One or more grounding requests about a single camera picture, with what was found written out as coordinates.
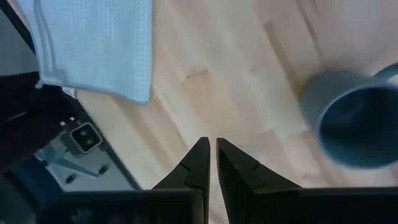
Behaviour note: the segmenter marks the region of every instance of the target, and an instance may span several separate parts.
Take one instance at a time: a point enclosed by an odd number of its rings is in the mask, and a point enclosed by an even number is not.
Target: black fabric
[[[29,158],[73,115],[59,87],[36,89],[37,72],[0,77],[0,173]]]

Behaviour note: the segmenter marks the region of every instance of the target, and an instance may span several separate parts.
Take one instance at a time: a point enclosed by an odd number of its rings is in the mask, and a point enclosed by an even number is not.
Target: wood grain
[[[209,136],[210,223],[228,223],[217,137],[303,187],[397,185],[397,166],[330,162],[299,108],[306,82],[323,70],[371,75],[398,60],[397,7],[395,0],[155,0],[150,103],[83,90],[77,97],[145,189]]]

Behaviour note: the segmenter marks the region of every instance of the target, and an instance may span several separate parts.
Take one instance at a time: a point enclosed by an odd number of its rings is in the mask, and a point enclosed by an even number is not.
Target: mug rim
[[[322,125],[322,120],[324,119],[326,112],[340,99],[342,99],[342,97],[347,96],[351,93],[354,93],[356,91],[360,91],[360,90],[371,90],[371,89],[376,89],[376,88],[384,88],[386,90],[392,90],[398,93],[398,88],[391,84],[391,83],[386,83],[383,81],[377,81],[376,83],[366,83],[366,84],[362,84],[362,85],[358,85],[354,88],[351,88],[349,90],[344,91],[343,93],[341,93],[340,95],[338,95],[336,98],[334,98],[332,101],[330,101],[326,107],[324,107],[324,109],[322,110],[321,114],[319,115],[319,117],[317,118],[317,122],[315,124],[315,136],[317,141],[319,142],[319,145],[323,151],[323,153],[325,153],[328,158],[330,158],[331,160],[335,161],[337,164],[342,164],[346,167],[350,167],[350,168],[357,168],[357,169],[374,169],[376,167],[385,167],[385,166],[389,166],[393,163],[395,163],[397,160],[392,161],[390,163],[387,164],[383,164],[380,166],[353,166],[352,164],[349,163],[345,163],[345,162],[341,162],[337,159],[334,158],[334,156],[332,156],[329,151],[326,149],[326,146],[324,145],[323,141],[322,141],[322,137],[320,134],[320,130],[321,130],[321,125]]]

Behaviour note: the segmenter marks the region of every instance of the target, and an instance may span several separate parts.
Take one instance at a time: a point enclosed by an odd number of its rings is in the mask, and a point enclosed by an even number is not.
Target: mug
[[[377,168],[398,160],[398,63],[373,77],[325,72],[308,83],[301,109],[320,148],[348,167]]]

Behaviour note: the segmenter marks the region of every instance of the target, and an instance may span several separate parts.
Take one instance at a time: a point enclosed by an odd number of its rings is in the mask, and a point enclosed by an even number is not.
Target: white towel
[[[147,103],[152,75],[151,0],[18,0],[45,84]]]

